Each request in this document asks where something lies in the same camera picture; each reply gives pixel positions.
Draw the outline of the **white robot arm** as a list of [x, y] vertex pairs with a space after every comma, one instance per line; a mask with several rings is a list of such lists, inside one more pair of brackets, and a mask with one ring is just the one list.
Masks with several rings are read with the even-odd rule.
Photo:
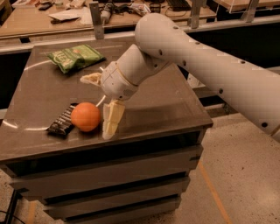
[[136, 24], [136, 43], [102, 72], [80, 81], [101, 88], [102, 137], [110, 139], [124, 104], [147, 78], [174, 63], [191, 73], [264, 133], [280, 142], [280, 75], [189, 37], [168, 17], [150, 13]]

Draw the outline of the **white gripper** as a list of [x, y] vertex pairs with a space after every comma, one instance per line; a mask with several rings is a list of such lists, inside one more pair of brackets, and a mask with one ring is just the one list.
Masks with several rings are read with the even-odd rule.
[[102, 137], [109, 140], [115, 135], [123, 117], [125, 106], [122, 101], [131, 98], [138, 90], [138, 86], [127, 81], [115, 61], [111, 62], [102, 73], [83, 75], [80, 82], [101, 86], [104, 94], [114, 99], [103, 105]]

